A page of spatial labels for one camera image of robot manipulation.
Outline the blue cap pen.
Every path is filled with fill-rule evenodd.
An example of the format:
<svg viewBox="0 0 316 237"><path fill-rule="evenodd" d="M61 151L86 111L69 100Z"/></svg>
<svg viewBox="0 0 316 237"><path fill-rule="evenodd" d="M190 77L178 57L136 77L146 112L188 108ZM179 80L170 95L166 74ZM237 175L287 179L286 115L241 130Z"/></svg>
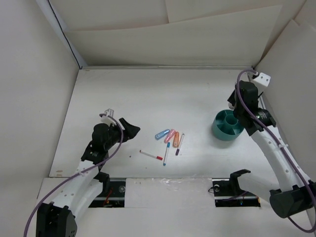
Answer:
<svg viewBox="0 0 316 237"><path fill-rule="evenodd" d="M167 146L166 146L165 154L164 154L164 157L163 157L163 166L166 166L169 149L170 149L170 142L168 142Z"/></svg>

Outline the red cap pen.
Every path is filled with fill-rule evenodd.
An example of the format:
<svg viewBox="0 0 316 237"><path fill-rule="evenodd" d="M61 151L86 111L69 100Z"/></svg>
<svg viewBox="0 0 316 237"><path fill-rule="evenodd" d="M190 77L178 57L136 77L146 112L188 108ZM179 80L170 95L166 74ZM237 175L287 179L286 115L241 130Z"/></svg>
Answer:
<svg viewBox="0 0 316 237"><path fill-rule="evenodd" d="M152 154L147 153L147 152L145 152L145 151L143 151L143 150L140 150L139 152L140 152L141 154L145 155L145 156L148 156L148 157L151 157L151 158L154 158L154 159L158 159L158 160L163 160L162 157L156 156L156 155L152 155Z"/></svg>

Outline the teal round organizer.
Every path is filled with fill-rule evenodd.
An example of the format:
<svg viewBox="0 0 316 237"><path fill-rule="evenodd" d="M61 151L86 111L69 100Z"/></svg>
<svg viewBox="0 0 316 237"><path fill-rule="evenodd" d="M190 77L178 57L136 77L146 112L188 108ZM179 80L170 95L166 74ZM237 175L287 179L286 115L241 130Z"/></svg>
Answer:
<svg viewBox="0 0 316 237"><path fill-rule="evenodd" d="M221 141L233 141L237 139L244 130L232 110L220 111L216 115L211 129L213 135Z"/></svg>

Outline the purple cap pen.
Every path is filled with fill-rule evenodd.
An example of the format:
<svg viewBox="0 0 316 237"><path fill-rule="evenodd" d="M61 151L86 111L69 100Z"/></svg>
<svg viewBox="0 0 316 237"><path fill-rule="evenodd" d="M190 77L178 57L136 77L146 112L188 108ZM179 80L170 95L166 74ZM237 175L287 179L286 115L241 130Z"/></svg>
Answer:
<svg viewBox="0 0 316 237"><path fill-rule="evenodd" d="M180 141L179 141L178 147L177 147L177 150L176 150L176 153L175 153L176 156L179 155L179 152L180 152L180 149L181 149L181 146L182 146L184 137L185 137L185 134L182 133L182 134L181 134L181 137L180 137Z"/></svg>

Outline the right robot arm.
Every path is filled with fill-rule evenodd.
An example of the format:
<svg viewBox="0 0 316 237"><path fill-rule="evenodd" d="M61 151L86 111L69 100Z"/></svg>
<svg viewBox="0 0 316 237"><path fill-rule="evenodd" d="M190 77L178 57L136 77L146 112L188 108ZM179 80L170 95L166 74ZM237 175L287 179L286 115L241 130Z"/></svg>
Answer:
<svg viewBox="0 0 316 237"><path fill-rule="evenodd" d="M316 184L303 172L283 142L276 121L269 111L258 106L258 88L248 81L238 81L228 98L234 116L259 146L271 166L277 185L264 178L245 175L228 182L231 193L238 195L245 189L267 201L280 218L290 218L316 206Z"/></svg>

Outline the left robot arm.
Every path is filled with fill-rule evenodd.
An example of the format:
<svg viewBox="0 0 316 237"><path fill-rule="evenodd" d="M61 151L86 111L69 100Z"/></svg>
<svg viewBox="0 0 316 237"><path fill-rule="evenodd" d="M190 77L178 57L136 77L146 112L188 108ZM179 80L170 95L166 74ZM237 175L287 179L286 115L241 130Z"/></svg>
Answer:
<svg viewBox="0 0 316 237"><path fill-rule="evenodd" d="M103 165L113 157L109 150L133 139L141 130L124 118L101 115L103 121L94 126L75 174L63 181L62 190L50 202L41 202L37 208L36 236L74 237L77 222L97 196L110 191L110 178L101 172Z"/></svg>

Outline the blue correction tape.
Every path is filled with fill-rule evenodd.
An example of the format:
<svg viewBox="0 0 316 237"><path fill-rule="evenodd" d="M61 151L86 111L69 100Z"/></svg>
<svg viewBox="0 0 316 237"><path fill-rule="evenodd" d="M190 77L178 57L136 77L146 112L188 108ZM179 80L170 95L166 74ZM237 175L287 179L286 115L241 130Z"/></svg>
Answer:
<svg viewBox="0 0 316 237"><path fill-rule="evenodd" d="M158 134L156 134L155 139L159 140L159 139L163 138L164 136L166 136L169 132L170 132L169 129L165 129L165 130L159 132Z"/></svg>

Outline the pink correction tape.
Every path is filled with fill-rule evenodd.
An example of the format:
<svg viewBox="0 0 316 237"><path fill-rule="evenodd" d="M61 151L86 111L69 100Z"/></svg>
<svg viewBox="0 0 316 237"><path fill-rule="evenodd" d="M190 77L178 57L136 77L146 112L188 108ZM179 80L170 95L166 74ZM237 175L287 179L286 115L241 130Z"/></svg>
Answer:
<svg viewBox="0 0 316 237"><path fill-rule="evenodd" d="M174 129L171 129L169 133L167 134L166 138L164 139L164 143L170 142L170 140L173 138L175 135L176 131Z"/></svg>

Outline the orange correction tape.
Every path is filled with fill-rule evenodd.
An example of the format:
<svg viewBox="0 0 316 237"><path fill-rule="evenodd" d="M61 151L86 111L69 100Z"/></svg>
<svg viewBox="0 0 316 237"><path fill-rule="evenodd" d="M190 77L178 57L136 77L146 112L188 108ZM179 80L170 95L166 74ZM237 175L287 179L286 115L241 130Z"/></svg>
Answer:
<svg viewBox="0 0 316 237"><path fill-rule="evenodd" d="M178 146L179 146L179 137L180 137L180 133L178 131L176 131L174 136L173 136L172 147L178 148Z"/></svg>

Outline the left base rail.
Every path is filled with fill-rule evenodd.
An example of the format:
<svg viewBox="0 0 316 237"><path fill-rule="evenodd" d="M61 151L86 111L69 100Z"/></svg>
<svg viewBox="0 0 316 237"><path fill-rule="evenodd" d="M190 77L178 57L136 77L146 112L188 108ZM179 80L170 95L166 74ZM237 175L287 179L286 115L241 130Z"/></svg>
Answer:
<svg viewBox="0 0 316 237"><path fill-rule="evenodd" d="M125 192L126 179L110 179L105 191L92 201L89 208L123 208Z"/></svg>

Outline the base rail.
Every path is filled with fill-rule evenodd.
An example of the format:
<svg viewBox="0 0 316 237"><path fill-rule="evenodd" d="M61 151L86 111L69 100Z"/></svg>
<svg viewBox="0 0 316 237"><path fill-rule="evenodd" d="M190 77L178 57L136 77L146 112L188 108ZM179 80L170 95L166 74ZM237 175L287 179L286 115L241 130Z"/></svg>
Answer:
<svg viewBox="0 0 316 237"><path fill-rule="evenodd" d="M214 195L215 207L261 207L260 199L248 191L234 189L229 178L214 178L208 190Z"/></svg>
<svg viewBox="0 0 316 237"><path fill-rule="evenodd" d="M92 201L89 208L123 208L125 192L126 179L110 179L105 191Z"/></svg>

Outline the right base rail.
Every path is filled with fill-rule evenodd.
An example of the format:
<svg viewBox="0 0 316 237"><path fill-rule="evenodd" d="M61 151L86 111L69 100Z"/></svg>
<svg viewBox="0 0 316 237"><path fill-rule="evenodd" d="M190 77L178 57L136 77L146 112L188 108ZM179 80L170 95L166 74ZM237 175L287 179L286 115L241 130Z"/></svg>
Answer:
<svg viewBox="0 0 316 237"><path fill-rule="evenodd" d="M215 207L261 207L260 199L248 191L234 189L229 178L214 178L208 190L214 195Z"/></svg>

